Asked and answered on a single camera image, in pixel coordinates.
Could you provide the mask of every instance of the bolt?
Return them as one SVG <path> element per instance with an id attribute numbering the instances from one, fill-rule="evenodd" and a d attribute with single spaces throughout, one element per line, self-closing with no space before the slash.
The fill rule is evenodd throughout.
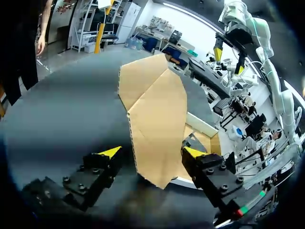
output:
<path id="1" fill-rule="evenodd" d="M 237 184 L 241 184 L 241 183 L 243 183 L 243 181 L 244 181 L 243 177 L 238 177 L 236 180 Z"/>
<path id="2" fill-rule="evenodd" d="M 87 189 L 83 184 L 79 184 L 78 187 L 79 187 L 81 192 L 84 192 Z"/>
<path id="3" fill-rule="evenodd" d="M 227 166 L 225 166 L 225 165 L 221 165 L 221 166 L 220 166 L 220 170 L 221 170 L 221 171 L 224 171 L 226 168 L 227 168 Z"/>
<path id="4" fill-rule="evenodd" d="M 228 186 L 227 186 L 227 185 L 222 185 L 222 186 L 220 187 L 220 190 L 221 190 L 222 192 L 226 192 L 226 191 L 228 190 Z"/>
<path id="5" fill-rule="evenodd" d="M 207 175 L 212 175 L 214 173 L 214 169 L 210 168 L 206 171 Z"/>
<path id="6" fill-rule="evenodd" d="M 63 180 L 64 183 L 69 183 L 70 182 L 70 178 L 68 178 L 68 177 L 63 177 L 62 180 Z"/>
<path id="7" fill-rule="evenodd" d="M 100 170 L 99 170 L 98 168 L 94 168 L 94 169 L 92 170 L 92 172 L 93 172 L 93 174 L 98 174 L 98 173 L 100 172 Z"/>
<path id="8" fill-rule="evenodd" d="M 48 190 L 44 191 L 44 194 L 46 195 L 47 198 L 51 198 L 51 194 Z"/>

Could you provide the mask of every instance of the ceiling light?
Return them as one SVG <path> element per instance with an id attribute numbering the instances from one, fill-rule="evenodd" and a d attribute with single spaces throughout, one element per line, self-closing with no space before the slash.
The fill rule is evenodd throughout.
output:
<path id="1" fill-rule="evenodd" d="M 284 80 L 284 84 L 287 87 L 287 89 L 289 91 L 291 91 L 291 93 L 295 96 L 295 98 L 300 102 L 300 104 L 302 105 L 303 109 L 305 109 L 305 101 L 302 98 L 302 96 L 286 80 Z"/>
<path id="2" fill-rule="evenodd" d="M 171 8 L 173 8 L 173 9 L 175 9 L 175 10 L 179 10 L 179 11 L 181 11 L 181 12 L 183 12 L 183 13 L 186 13 L 186 14 L 190 15 L 191 17 L 196 18 L 197 20 L 203 22 L 204 24 L 206 24 L 207 26 L 209 26 L 211 29 L 215 30 L 215 32 L 218 32 L 218 33 L 223 34 L 223 32 L 221 32 L 219 29 L 217 29 L 216 27 L 214 27 L 214 26 L 211 25 L 210 23 L 206 22 L 206 21 L 203 20 L 202 18 L 196 16 L 195 14 L 190 13 L 189 11 L 186 11 L 186 10 L 184 10 L 184 9 L 181 9 L 181 8 L 179 8 L 179 7 L 173 6 L 173 5 L 168 4 L 168 3 L 165 3 L 165 2 L 163 2 L 163 5 L 168 6 L 168 7 L 171 7 Z M 255 68 L 255 66 L 253 65 L 253 63 L 251 63 L 250 59 L 249 59 L 248 57 L 246 57 L 245 59 L 246 59 L 246 61 L 247 61 L 248 63 L 250 63 L 250 66 L 251 66 L 252 69 L 254 70 L 255 74 L 257 74 L 258 76 L 260 76 L 260 73 L 259 73 L 258 70 Z"/>

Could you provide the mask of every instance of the white container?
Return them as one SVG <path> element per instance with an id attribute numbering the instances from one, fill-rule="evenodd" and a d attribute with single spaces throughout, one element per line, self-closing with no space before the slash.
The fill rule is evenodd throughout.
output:
<path id="1" fill-rule="evenodd" d="M 85 52 L 86 53 L 91 53 L 94 52 L 95 45 L 85 45 Z"/>
<path id="2" fill-rule="evenodd" d="M 241 129 L 236 127 L 235 125 L 232 126 L 231 129 L 228 130 L 228 136 L 232 141 L 237 142 L 243 137 L 243 132 Z"/>

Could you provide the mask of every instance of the robotic arm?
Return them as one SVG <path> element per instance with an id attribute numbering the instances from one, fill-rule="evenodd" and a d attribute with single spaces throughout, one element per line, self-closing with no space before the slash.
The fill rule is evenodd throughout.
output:
<path id="1" fill-rule="evenodd" d="M 216 34 L 216 44 L 214 46 L 215 59 L 220 63 L 222 55 L 222 44 L 225 42 L 230 47 L 239 50 L 239 60 L 235 68 L 235 78 L 243 77 L 244 71 L 245 44 L 257 43 L 260 45 L 256 53 L 264 67 L 266 76 L 270 83 L 274 111 L 278 118 L 283 121 L 283 130 L 289 139 L 289 143 L 295 142 L 295 114 L 293 95 L 289 90 L 282 91 L 280 80 L 274 65 L 269 60 L 274 55 L 270 44 L 270 29 L 268 23 L 260 18 L 253 18 L 248 12 L 246 4 L 241 0 L 225 0 L 224 9 L 219 17 L 219 22 L 225 25 L 225 33 Z"/>

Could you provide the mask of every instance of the white robotic arm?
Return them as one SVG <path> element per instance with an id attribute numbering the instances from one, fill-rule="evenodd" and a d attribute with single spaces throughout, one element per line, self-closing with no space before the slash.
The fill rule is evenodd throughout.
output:
<path id="1" fill-rule="evenodd" d="M 219 17 L 219 22 L 225 25 L 226 32 L 237 24 L 243 25 L 251 31 L 252 38 L 257 39 L 260 47 L 257 48 L 256 53 L 270 83 L 274 111 L 278 117 L 282 118 L 283 130 L 288 136 L 289 142 L 293 143 L 295 136 L 293 95 L 289 90 L 282 92 L 276 69 L 269 60 L 274 52 L 271 48 L 271 34 L 268 23 L 263 19 L 253 18 L 248 12 L 247 6 L 241 0 L 225 0 L 224 10 Z"/>

